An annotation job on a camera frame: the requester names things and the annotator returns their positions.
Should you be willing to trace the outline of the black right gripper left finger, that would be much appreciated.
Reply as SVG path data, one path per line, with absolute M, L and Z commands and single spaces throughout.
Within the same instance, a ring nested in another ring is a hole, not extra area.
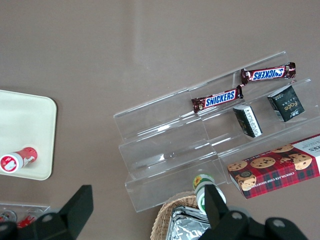
M 58 211 L 41 216 L 33 225 L 36 240 L 75 240 L 94 209 L 93 188 L 82 185 Z

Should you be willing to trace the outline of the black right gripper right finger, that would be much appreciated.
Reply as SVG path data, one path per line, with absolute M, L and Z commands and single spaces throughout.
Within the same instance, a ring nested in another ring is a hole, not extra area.
M 249 217 L 240 207 L 227 206 L 217 188 L 206 185 L 205 211 L 213 230 L 248 230 Z

